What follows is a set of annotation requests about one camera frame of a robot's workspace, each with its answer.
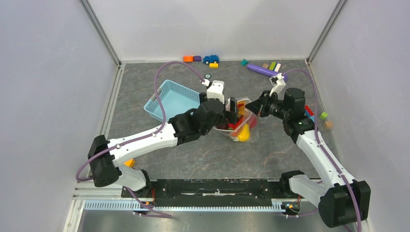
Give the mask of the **red toy chili pepper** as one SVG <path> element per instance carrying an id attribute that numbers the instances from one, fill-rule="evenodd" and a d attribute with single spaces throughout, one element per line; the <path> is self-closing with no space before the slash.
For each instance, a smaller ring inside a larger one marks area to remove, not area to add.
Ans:
<path id="1" fill-rule="evenodd" d="M 238 119 L 236 123 L 228 123 L 228 129 L 234 131 L 242 124 L 242 122 L 243 122 L 243 117 Z"/>

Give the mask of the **red toy tomato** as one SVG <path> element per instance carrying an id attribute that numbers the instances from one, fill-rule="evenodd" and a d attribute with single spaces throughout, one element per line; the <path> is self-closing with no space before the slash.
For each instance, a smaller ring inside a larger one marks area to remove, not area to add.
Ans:
<path id="1" fill-rule="evenodd" d="M 258 123 L 258 117 L 255 114 L 252 114 L 248 120 L 249 128 L 254 128 Z"/>

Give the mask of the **clear polka dot zip bag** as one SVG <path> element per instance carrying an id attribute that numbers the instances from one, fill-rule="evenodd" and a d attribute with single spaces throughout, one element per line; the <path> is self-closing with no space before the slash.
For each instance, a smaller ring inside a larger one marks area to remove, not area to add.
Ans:
<path id="1" fill-rule="evenodd" d="M 214 129 L 223 135 L 231 138 L 235 142 L 252 143 L 260 138 L 258 117 L 245 106 L 251 103 L 248 97 L 228 98 L 225 102 L 225 110 L 228 116 L 236 113 L 236 121 L 226 120 L 226 123 L 220 126 L 214 126 Z"/>

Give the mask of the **yellow toy pear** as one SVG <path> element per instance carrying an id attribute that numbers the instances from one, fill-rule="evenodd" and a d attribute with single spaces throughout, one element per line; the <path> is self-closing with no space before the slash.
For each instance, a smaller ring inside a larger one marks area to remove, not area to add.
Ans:
<path id="1" fill-rule="evenodd" d="M 246 142 L 250 139 L 250 130 L 249 125 L 245 124 L 239 134 L 237 135 L 237 139 L 239 142 Z"/>

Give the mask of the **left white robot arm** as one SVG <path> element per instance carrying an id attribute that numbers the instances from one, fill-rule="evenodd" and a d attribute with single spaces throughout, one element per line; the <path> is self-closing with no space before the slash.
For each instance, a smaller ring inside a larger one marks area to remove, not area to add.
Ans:
<path id="1" fill-rule="evenodd" d="M 128 187 L 140 197 L 148 196 L 152 184 L 144 170 L 136 170 L 125 162 L 140 155 L 198 140 L 211 129 L 224 127 L 237 120 L 234 101 L 227 107 L 218 99 L 200 103 L 198 108 L 175 115 L 164 125 L 132 136 L 107 140 L 104 135 L 94 138 L 88 153 L 91 179 L 98 188 L 111 184 Z"/>

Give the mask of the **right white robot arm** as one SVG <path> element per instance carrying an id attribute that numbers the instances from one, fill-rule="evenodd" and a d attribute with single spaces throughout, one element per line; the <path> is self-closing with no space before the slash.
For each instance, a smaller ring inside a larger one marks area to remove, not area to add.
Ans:
<path id="1" fill-rule="evenodd" d="M 281 119 L 284 131 L 305 153 L 322 181 L 315 182 L 299 170 L 286 172 L 280 178 L 280 193 L 308 200 L 329 228 L 355 222 L 361 230 L 362 221 L 368 218 L 371 188 L 366 181 L 356 180 L 329 151 L 315 122 L 305 115 L 305 102 L 304 91 L 292 87 L 282 100 L 277 93 L 265 90 L 245 107 L 256 116 Z"/>

